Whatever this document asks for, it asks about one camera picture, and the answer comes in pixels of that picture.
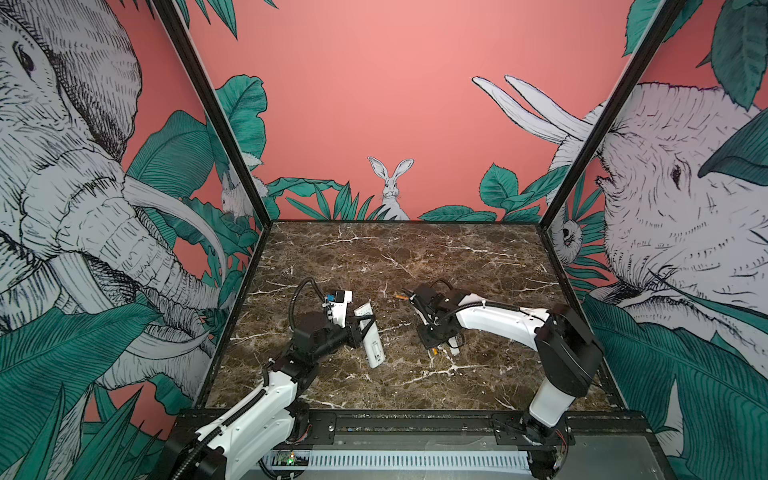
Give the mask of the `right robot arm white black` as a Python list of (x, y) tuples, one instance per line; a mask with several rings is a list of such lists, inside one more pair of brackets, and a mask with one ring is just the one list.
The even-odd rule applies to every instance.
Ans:
[(420, 341), (431, 353), (445, 345), (457, 354), (469, 330), (494, 334), (535, 351), (545, 379), (510, 428), (531, 445), (565, 440), (563, 415), (575, 400), (588, 394), (604, 356), (602, 344), (581, 315), (565, 304), (549, 309), (518, 307), (462, 289), (440, 293), (430, 284), (404, 293), (421, 319)]

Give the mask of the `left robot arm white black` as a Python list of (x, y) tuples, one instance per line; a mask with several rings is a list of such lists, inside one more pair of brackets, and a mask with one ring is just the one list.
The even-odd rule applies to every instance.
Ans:
[(376, 325), (373, 313), (343, 327), (323, 313), (297, 321), (287, 348), (263, 370), (261, 386), (194, 431), (176, 429), (149, 474), (151, 479), (241, 479), (281, 443), (295, 443), (311, 427), (300, 401), (322, 359), (360, 346)]

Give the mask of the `right black frame post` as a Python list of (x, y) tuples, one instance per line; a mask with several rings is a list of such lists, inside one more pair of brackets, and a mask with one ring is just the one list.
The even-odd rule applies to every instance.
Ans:
[(589, 163), (595, 157), (597, 148), (605, 139), (613, 122), (623, 109), (632, 90), (646, 71), (655, 53), (664, 41), (667, 32), (681, 13), (686, 2), (684, 0), (661, 1), (650, 23), (648, 24), (632, 59), (629, 61), (621, 78), (607, 100), (604, 110), (599, 116), (587, 139), (584, 141), (576, 159), (569, 168), (567, 175), (557, 190), (554, 200), (548, 206), (537, 227), (547, 230), (553, 223), (570, 192), (583, 175)]

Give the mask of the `small circuit board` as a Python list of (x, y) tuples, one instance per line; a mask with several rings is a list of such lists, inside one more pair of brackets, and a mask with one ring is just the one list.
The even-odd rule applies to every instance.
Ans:
[(282, 450), (274, 455), (272, 467), (277, 470), (306, 468), (309, 465), (309, 460), (309, 451)]

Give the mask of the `black mounting rail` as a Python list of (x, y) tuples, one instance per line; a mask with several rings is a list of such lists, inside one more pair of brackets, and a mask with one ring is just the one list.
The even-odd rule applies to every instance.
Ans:
[(572, 445), (564, 421), (536, 444), (526, 437), (524, 414), (514, 410), (354, 410), (312, 409), (309, 433), (300, 444), (331, 445), (344, 435), (396, 437), (487, 437), (496, 445), (543, 449)]

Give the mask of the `white battery cover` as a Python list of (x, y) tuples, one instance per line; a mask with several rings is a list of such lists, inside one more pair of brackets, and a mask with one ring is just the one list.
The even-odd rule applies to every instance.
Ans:
[(456, 337), (452, 337), (447, 341), (447, 345), (449, 347), (450, 353), (453, 356), (458, 356), (460, 354), (460, 347), (459, 343)]

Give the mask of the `left black frame post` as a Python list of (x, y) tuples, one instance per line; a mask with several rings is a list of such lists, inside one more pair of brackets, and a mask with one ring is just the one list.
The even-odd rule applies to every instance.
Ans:
[(241, 181), (256, 217), (266, 229), (269, 229), (272, 226), (272, 220), (253, 183), (253, 177), (244, 162), (242, 151), (230, 123), (187, 32), (178, 5), (175, 1), (167, 0), (155, 0), (152, 4), (202, 103), (205, 114), (211, 120), (211, 124), (222, 143), (228, 160)]

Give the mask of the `white remote control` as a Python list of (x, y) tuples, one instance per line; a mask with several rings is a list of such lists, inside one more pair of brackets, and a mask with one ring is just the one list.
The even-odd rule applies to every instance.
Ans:
[(359, 319), (359, 327), (362, 333), (362, 345), (364, 347), (367, 362), (370, 368), (375, 369), (384, 363), (386, 355), (381, 343), (378, 326), (370, 302), (354, 310)]

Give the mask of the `black frame post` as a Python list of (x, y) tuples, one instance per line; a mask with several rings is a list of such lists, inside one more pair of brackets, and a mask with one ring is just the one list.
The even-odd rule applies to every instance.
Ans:
[(155, 0), (152, 4), (202, 103), (205, 114), (211, 120), (211, 124), (222, 143), (228, 160), (241, 181), (256, 217), (266, 229), (269, 229), (272, 226), (272, 220), (253, 183), (253, 177), (244, 162), (242, 151), (230, 123), (187, 32), (178, 5), (175, 1), (167, 0)]
[(584, 141), (576, 159), (569, 168), (567, 175), (557, 190), (554, 200), (548, 206), (537, 227), (547, 230), (553, 223), (570, 192), (583, 175), (589, 163), (595, 157), (597, 148), (605, 139), (613, 122), (623, 109), (632, 90), (646, 71), (655, 53), (664, 41), (667, 32), (681, 13), (686, 2), (684, 0), (661, 1), (650, 23), (648, 24), (632, 59), (629, 61), (621, 78), (607, 100), (604, 110), (599, 116), (587, 139)]

